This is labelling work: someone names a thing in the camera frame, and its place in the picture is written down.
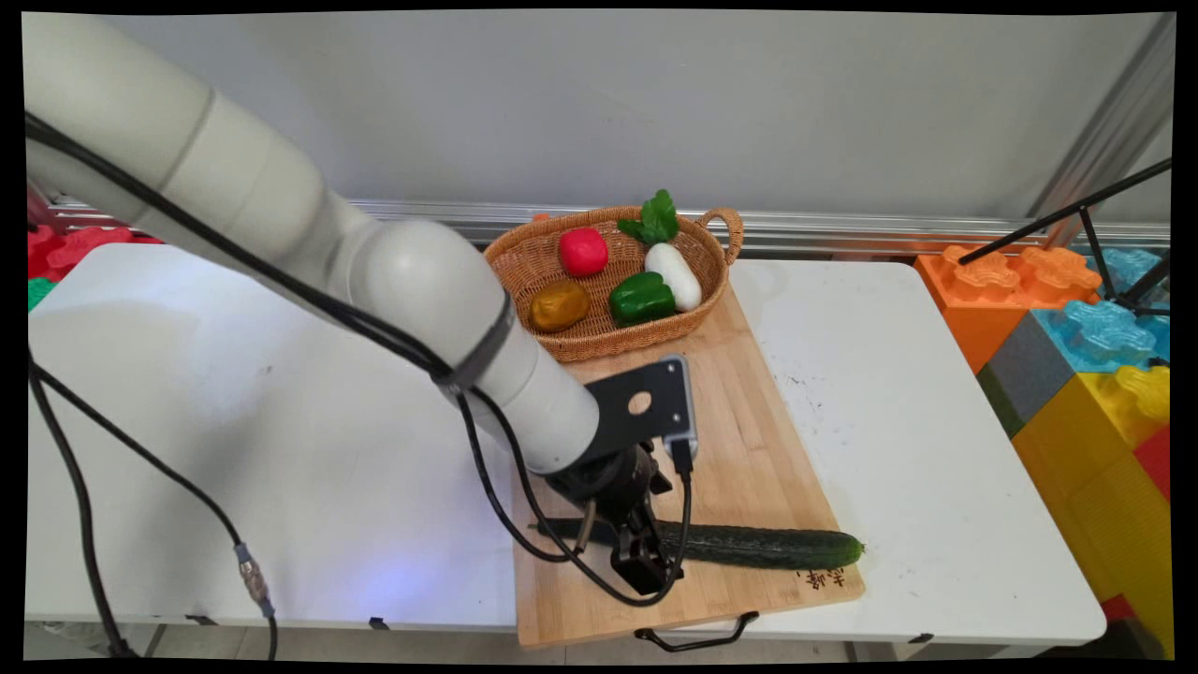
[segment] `cable connector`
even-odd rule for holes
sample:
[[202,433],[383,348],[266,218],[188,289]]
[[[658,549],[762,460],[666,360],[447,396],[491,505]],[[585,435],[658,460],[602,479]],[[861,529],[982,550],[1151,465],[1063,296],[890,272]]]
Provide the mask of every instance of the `cable connector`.
[[266,577],[262,576],[262,567],[249,554],[249,547],[246,544],[237,544],[234,552],[237,553],[237,570],[241,572],[241,579],[246,582],[249,599],[254,600],[254,603],[262,609],[264,618],[273,617],[274,605],[271,603],[271,594],[266,587]]
[[682,478],[683,482],[690,482],[690,472],[695,470],[694,457],[690,456],[690,444],[686,441],[674,441],[672,444],[676,445],[670,448],[674,473]]

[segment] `wooden cutting board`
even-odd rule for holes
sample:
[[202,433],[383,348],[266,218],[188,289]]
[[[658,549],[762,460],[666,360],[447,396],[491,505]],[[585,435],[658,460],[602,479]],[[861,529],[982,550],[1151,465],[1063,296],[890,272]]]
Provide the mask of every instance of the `wooden cutting board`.
[[[586,384],[670,353],[688,359],[698,420],[691,523],[839,529],[731,286],[702,324],[682,340],[565,368]],[[653,456],[674,486],[672,492],[653,497],[654,512],[659,520],[678,522],[682,485],[660,442]],[[518,526],[534,523],[514,478],[513,484],[513,521]],[[547,517],[581,517],[544,481],[534,480],[533,488]],[[528,532],[528,538],[543,549],[557,552],[547,536]],[[750,611],[851,601],[865,591],[855,565],[793,572],[686,560],[685,576],[664,601],[633,608],[607,596],[573,564],[549,564],[519,546],[514,549],[516,630],[526,648],[621,637],[641,627],[734,619]],[[583,560],[615,588],[635,596],[611,570],[610,554],[610,548],[592,545]]]

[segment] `red tomato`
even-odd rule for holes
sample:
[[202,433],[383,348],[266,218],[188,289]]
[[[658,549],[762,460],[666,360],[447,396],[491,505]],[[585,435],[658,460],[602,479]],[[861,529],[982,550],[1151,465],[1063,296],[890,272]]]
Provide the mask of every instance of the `red tomato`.
[[607,266],[607,243],[598,229],[571,229],[558,242],[562,266],[570,275],[591,275]]

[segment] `floor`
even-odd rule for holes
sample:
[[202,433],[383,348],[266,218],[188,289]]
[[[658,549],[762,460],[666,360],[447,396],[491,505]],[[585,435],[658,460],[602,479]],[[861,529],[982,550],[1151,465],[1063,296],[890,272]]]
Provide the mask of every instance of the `floor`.
[[[95,657],[102,634],[87,626],[61,636],[25,624],[25,660]],[[55,650],[54,640],[59,642]],[[265,627],[170,625],[139,652],[151,657],[266,657]],[[515,634],[401,632],[382,630],[279,630],[278,660],[323,662],[426,662],[443,664],[750,664],[847,662],[842,642],[742,640],[682,654],[668,654],[631,637],[595,644],[521,650]]]

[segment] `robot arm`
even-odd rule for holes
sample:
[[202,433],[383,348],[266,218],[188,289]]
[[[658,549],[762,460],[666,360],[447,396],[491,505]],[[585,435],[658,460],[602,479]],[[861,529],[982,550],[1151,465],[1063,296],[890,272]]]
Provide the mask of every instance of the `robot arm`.
[[[503,287],[455,231],[376,221],[266,122],[99,18],[23,13],[22,32],[26,110],[250,253],[403,328],[454,368],[500,314]],[[30,140],[25,152],[30,175],[325,317],[75,159]],[[536,474],[569,467],[595,435],[594,399],[519,321],[476,385]],[[502,437],[490,415],[478,421]]]
[[[411,334],[449,366],[474,370],[472,354],[485,344],[490,360],[472,384],[507,419],[528,470],[612,524],[619,536],[613,569],[640,594],[658,593],[619,599],[648,606],[682,577],[685,544],[670,560],[654,524],[649,494],[671,485],[648,443],[661,437],[683,475],[685,532],[696,441],[682,357],[583,388],[519,321],[497,323],[507,295],[455,231],[426,220],[374,220],[326,188],[311,160],[266,122],[96,17],[23,13],[22,38],[26,113],[259,259]],[[328,317],[78,159],[30,139],[25,156],[30,175]],[[646,390],[655,403],[634,419],[628,397]],[[670,394],[661,399],[672,409],[657,405],[659,393]],[[477,421],[503,436],[489,411]]]

